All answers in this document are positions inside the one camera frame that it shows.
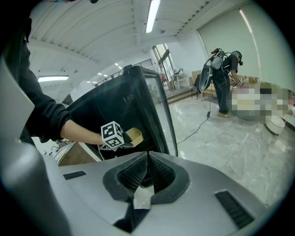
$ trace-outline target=white wall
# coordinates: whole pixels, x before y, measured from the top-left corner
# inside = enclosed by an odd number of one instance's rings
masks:
[[[192,71],[201,70],[208,59],[198,31],[190,31],[179,38],[178,42],[168,43],[168,48],[176,70],[183,68],[188,77],[192,76]]]
[[[157,63],[156,57],[155,57],[152,49],[149,49],[147,51],[147,53],[142,52],[139,54],[132,55],[130,57],[126,57],[123,60],[118,61],[117,63],[119,66],[121,66],[123,68],[124,66],[134,65],[134,64],[137,64],[139,62],[149,60],[149,59],[151,59],[152,63],[153,63],[153,68],[150,67],[149,69],[157,71],[157,68],[159,67],[159,65]],[[120,69],[116,65],[111,65],[111,66],[107,67],[106,69],[104,69],[101,73],[110,76],[118,71],[120,71]]]
[[[85,93],[94,89],[93,83],[87,83],[86,81],[82,81],[78,87],[74,88],[71,92],[71,98],[73,101],[76,101],[78,98],[83,96]]]
[[[295,91],[295,60],[284,36],[271,18],[255,3],[242,9],[249,21],[258,53],[249,28],[238,9],[235,9],[200,30],[207,51],[220,47],[226,52],[238,50],[243,55],[243,66],[238,74],[260,77]]]

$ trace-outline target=ceiling light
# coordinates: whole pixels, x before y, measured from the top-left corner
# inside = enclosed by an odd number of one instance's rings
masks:
[[[149,8],[148,12],[148,18],[147,18],[147,28],[146,33],[150,33],[153,30],[153,24],[156,19],[157,11],[159,8],[161,0],[152,0],[151,6]]]
[[[54,80],[67,80],[68,76],[42,76],[39,77],[38,82],[54,81]]]
[[[242,10],[240,10],[240,14],[242,15],[242,17],[243,17],[246,25],[248,26],[248,29],[249,29],[250,33],[253,33],[252,27],[251,27],[251,25],[250,25],[250,23],[249,23],[246,15],[245,15],[245,13]]]

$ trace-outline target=black jacket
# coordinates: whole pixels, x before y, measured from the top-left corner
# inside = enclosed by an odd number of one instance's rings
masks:
[[[21,134],[21,141],[34,145],[31,136],[40,137],[41,142],[60,138],[60,131],[70,119],[69,112],[62,104],[43,94],[40,84],[30,70],[30,52],[27,43],[32,20],[27,19],[6,47],[4,56],[8,68],[21,89],[33,102],[35,108]]]

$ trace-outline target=transparent panel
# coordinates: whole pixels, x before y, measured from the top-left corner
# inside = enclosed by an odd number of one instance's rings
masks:
[[[152,96],[153,103],[156,107],[157,114],[161,123],[161,127],[163,129],[163,133],[167,142],[167,146],[169,149],[170,155],[175,155],[176,150],[173,145],[173,139],[172,139],[172,133],[169,127],[169,118],[168,114],[165,111],[162,96],[160,94],[160,89],[159,89],[159,84],[157,83],[156,79],[157,75],[152,75],[152,74],[146,74],[144,73],[145,80],[147,82],[147,87],[149,89],[149,92]]]
[[[156,55],[157,60],[159,61],[161,57],[160,57],[160,55],[158,53],[158,50],[156,48],[154,48],[153,51],[154,51],[154,53]]]
[[[167,76],[169,77],[169,81],[171,80],[171,76],[173,75],[173,69],[172,69],[172,65],[170,63],[169,58],[167,57],[164,61],[163,61],[163,65],[165,67]]]

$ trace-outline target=black cable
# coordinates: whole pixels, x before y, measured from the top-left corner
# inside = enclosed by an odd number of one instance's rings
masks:
[[[204,120],[204,121],[200,124],[199,128],[198,128],[194,133],[192,133],[190,136],[186,137],[184,140],[180,141],[179,143],[181,143],[181,142],[183,142],[183,141],[186,141],[189,137],[191,137],[193,134],[195,134],[196,132],[198,132],[198,130],[200,129],[201,125],[202,125],[205,121],[207,121],[208,118],[209,118],[209,117],[207,117],[207,119]]]
[[[198,130],[200,129],[201,125],[202,125],[205,121],[208,120],[208,118],[210,117],[210,113],[211,113],[211,101],[212,101],[212,97],[213,97],[213,94],[212,94],[212,84],[211,84],[210,108],[209,108],[209,111],[208,111],[208,113],[207,113],[207,119],[204,120],[204,121],[200,124],[199,128],[198,128],[194,133],[192,133],[190,136],[186,137],[184,140],[178,142],[176,145],[178,145],[178,144],[181,143],[181,142],[186,141],[189,137],[191,137],[193,134],[195,134],[196,132],[198,132]]]

